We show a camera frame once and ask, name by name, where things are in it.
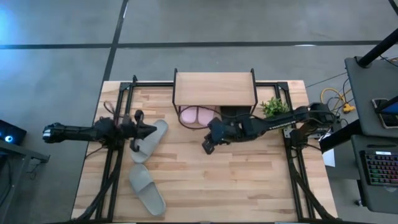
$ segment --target pink slipper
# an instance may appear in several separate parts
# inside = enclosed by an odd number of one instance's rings
[[[181,106],[181,110],[184,110],[187,106]],[[197,120],[198,108],[193,106],[181,113],[181,121],[186,124],[192,124]]]
[[[214,106],[207,106],[207,108],[215,109]],[[213,119],[213,117],[214,117],[214,111],[204,108],[198,109],[198,122],[201,125],[207,126],[207,124]]]

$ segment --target desk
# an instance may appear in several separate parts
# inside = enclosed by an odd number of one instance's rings
[[[293,107],[307,105],[303,81],[288,81]],[[104,101],[116,104],[120,82],[105,82],[95,119],[110,116]],[[258,87],[259,101],[275,95],[273,88]],[[177,121],[172,87],[134,88],[131,113],[141,109],[145,123],[164,119],[169,124],[163,140],[145,163],[167,204],[163,217],[153,217],[134,195],[129,171],[134,165],[128,142],[124,148],[114,222],[275,222],[296,221],[290,175],[280,130],[261,138],[229,146],[217,146],[212,155],[201,147],[208,130],[188,130]],[[254,114],[262,116],[258,105]],[[99,148],[88,145],[87,153]],[[303,151],[310,188],[320,203],[336,216],[322,155],[316,149]],[[84,163],[72,218],[83,213],[98,193],[106,150]],[[303,193],[300,193],[305,205]],[[105,200],[104,216],[109,204]]]

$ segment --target wooden shelf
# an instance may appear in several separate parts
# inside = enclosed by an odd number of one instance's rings
[[[251,72],[177,72],[175,105],[253,106],[256,104]]]

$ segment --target blue light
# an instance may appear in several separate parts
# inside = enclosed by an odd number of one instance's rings
[[[6,136],[5,140],[6,142],[12,142],[12,136]]]

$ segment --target gray slipper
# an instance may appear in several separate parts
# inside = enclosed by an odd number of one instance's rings
[[[148,169],[142,165],[135,165],[130,171],[130,183],[139,200],[152,215],[160,216],[166,211],[166,203],[160,195]]]
[[[157,130],[148,135],[145,139],[137,139],[136,145],[139,146],[139,151],[131,151],[131,159],[135,163],[143,163],[149,159],[150,155],[155,151],[160,140],[162,140],[164,134],[169,128],[168,124],[164,120],[157,120],[153,126],[156,126]]]

